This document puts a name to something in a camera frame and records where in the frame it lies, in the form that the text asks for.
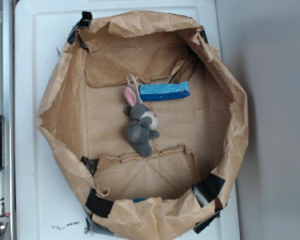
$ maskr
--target bunny head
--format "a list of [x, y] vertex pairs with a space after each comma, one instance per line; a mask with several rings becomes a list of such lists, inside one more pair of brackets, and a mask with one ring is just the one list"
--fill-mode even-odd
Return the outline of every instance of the bunny head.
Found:
[[150, 130], [153, 131], [157, 129], [160, 122], [158, 116], [153, 111], [150, 111], [148, 107], [146, 107], [140, 102], [141, 99], [139, 98], [136, 91], [131, 86], [127, 86], [124, 89], [124, 96], [129, 106], [125, 107], [123, 112], [126, 115], [130, 116], [132, 120], [140, 120], [145, 117], [149, 117], [152, 120], [152, 123], [149, 126]]

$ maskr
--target black tape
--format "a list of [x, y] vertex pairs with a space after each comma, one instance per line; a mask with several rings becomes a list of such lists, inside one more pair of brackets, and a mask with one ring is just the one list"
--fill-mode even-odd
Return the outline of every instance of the black tape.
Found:
[[89, 12], [89, 11], [83, 11], [82, 12], [82, 18], [81, 18], [81, 20], [72, 28], [72, 30], [71, 30], [71, 32], [70, 32], [70, 34], [68, 36], [67, 41], [68, 41], [69, 44], [73, 44], [75, 42], [75, 40], [76, 40], [76, 32], [77, 32], [77, 30], [79, 28], [82, 28], [82, 27], [88, 28], [90, 26], [92, 18], [93, 17], [92, 17], [91, 12]]
[[201, 37], [204, 39], [205, 43], [206, 43], [206, 44], [209, 44], [208, 38], [207, 38], [207, 35], [206, 35], [206, 31], [205, 31], [205, 30], [202, 30], [202, 31], [200, 31], [199, 33], [200, 33]]
[[206, 227], [208, 227], [212, 222], [213, 220], [217, 219], [220, 217], [220, 211], [219, 210], [216, 214], [212, 215], [211, 217], [209, 217], [208, 219], [204, 220], [204, 221], [201, 221], [199, 223], [197, 223], [195, 225], [195, 227], [193, 228], [193, 231], [196, 233], [196, 234], [199, 234], [201, 233]]
[[86, 229], [84, 231], [85, 234], [87, 234], [88, 232], [94, 232], [97, 234], [102, 234], [102, 235], [108, 235], [108, 236], [114, 236], [115, 234], [110, 231], [108, 228], [101, 226], [98, 223], [95, 223], [94, 221], [92, 221], [91, 217], [88, 216], [86, 219]]
[[192, 186], [193, 194], [202, 208], [219, 195], [225, 182], [222, 178], [210, 173], [206, 179]]
[[78, 34], [78, 41], [81, 48], [83, 48], [84, 50], [88, 50], [87, 45], [84, 43], [84, 41], [82, 40], [79, 34]]
[[90, 171], [91, 175], [94, 176], [97, 171], [99, 159], [89, 159], [86, 156], [83, 156], [81, 158], [81, 162], [84, 163], [86, 168]]
[[94, 214], [98, 215], [101, 218], [108, 218], [108, 215], [111, 212], [111, 209], [114, 205], [113, 201], [103, 199], [97, 196], [95, 189], [90, 189], [89, 197], [86, 201], [85, 206]]

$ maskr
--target white plastic tray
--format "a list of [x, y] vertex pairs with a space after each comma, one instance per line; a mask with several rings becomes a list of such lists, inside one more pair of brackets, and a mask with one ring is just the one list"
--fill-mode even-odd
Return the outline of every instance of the white plastic tray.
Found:
[[[115, 240], [84, 233], [86, 214], [59, 170], [35, 116], [59, 52], [82, 11], [94, 18], [132, 10], [185, 15], [206, 28], [209, 43], [220, 50], [214, 0], [21, 0], [15, 9], [15, 168], [17, 238], [20, 240]], [[237, 198], [200, 234], [183, 240], [239, 240]]]

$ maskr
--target cardboard flap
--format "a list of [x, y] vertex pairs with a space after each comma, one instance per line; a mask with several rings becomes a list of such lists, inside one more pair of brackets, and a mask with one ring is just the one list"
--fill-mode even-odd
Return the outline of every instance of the cardboard flap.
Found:
[[113, 201], [151, 197], [176, 199], [199, 182], [200, 176], [194, 154], [181, 145], [153, 152], [146, 159], [137, 153], [103, 156], [98, 161], [93, 181], [99, 189], [108, 189], [106, 198]]
[[126, 84], [132, 73], [144, 83], [172, 76], [188, 57], [188, 44], [175, 32], [138, 37], [108, 34], [103, 48], [86, 53], [86, 83], [92, 87]]
[[100, 40], [105, 40], [108, 34], [133, 38], [160, 32], [183, 31], [193, 35], [203, 29], [190, 17], [139, 10], [93, 19], [89, 28], [81, 30], [80, 36], [89, 50], [94, 52], [100, 47]]

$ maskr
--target white surface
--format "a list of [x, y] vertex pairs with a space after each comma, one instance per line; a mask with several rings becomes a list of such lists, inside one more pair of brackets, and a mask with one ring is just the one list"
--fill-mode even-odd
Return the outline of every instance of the white surface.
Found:
[[[86, 214], [63, 178], [51, 149], [39, 133], [36, 112], [50, 75], [72, 27], [82, 11], [94, 18], [131, 10], [169, 12], [193, 17], [206, 27], [210, 44], [220, 49], [215, 2], [188, 1], [82, 1], [21, 0], [15, 13], [15, 160], [17, 237], [21, 240], [77, 240], [84, 234]], [[228, 207], [199, 235], [180, 239], [239, 240], [237, 199], [233, 191]]]
[[222, 58], [248, 92], [243, 240], [300, 240], [300, 0], [217, 0]]

